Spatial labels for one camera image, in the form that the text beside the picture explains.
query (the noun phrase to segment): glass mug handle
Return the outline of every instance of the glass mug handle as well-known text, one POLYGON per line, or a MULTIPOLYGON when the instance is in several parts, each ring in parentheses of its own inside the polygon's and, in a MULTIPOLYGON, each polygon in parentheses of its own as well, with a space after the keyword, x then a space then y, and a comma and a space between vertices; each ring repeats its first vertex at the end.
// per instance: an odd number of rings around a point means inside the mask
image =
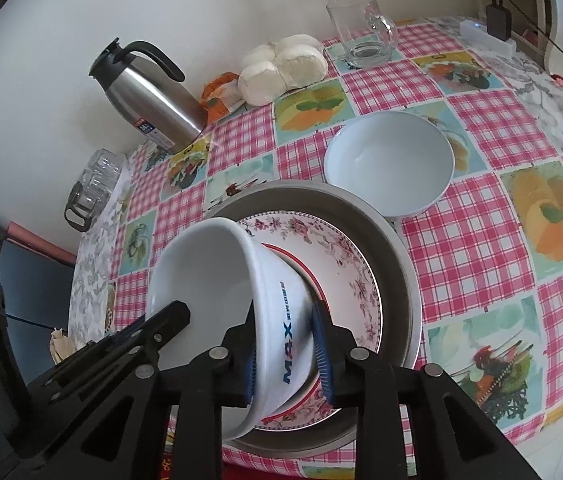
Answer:
POLYGON ((376 30, 383 37, 383 30, 388 33, 388 46, 392 49, 397 48, 399 44, 399 35, 397 33, 397 25, 383 14, 372 14, 367 18, 370 28, 376 30))

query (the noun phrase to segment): thermos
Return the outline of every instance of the thermos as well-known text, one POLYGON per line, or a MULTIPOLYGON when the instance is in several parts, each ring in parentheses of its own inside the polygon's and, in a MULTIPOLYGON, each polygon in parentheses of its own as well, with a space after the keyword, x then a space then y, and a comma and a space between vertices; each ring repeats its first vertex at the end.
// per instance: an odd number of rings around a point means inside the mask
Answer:
POLYGON ((184 74, 151 43, 133 41, 122 48, 115 38, 88 75, 124 119, 168 153, 186 148, 206 127, 208 111, 180 84, 184 74))

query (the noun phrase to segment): beige cloth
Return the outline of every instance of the beige cloth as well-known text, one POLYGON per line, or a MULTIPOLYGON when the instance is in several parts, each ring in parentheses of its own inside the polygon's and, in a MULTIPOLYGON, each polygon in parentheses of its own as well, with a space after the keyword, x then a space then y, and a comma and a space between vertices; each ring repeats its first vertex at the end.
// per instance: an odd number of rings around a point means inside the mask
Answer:
POLYGON ((61 363, 69 355, 77 351, 75 343, 63 335, 62 330, 54 330, 50 333, 50 357, 52 357, 55 364, 61 363))

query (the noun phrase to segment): white power strip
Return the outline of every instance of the white power strip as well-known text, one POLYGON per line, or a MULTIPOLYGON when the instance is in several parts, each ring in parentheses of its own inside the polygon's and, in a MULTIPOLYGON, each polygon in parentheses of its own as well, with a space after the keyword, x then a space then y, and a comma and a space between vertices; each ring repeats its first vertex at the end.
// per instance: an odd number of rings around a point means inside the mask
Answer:
POLYGON ((474 41, 485 46, 488 50, 498 52, 506 57, 513 57, 517 52, 517 43, 513 38, 508 41, 502 41, 488 34, 485 25, 474 22, 473 20, 464 20, 459 24, 459 33, 462 38, 474 41))

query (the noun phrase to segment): triangular cutout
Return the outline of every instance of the triangular cutout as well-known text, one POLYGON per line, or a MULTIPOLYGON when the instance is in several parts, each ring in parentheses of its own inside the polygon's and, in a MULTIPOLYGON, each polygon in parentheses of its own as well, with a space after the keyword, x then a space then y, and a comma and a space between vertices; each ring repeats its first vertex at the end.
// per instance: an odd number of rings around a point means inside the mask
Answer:
POLYGON ((97 426, 81 446, 81 450, 92 456, 97 456, 108 462, 117 458, 124 427, 132 408, 132 397, 124 397, 106 415, 104 420, 97 426))
POLYGON ((445 397, 444 403, 462 460, 469 462, 495 451, 495 444, 484 434, 454 397, 445 397))

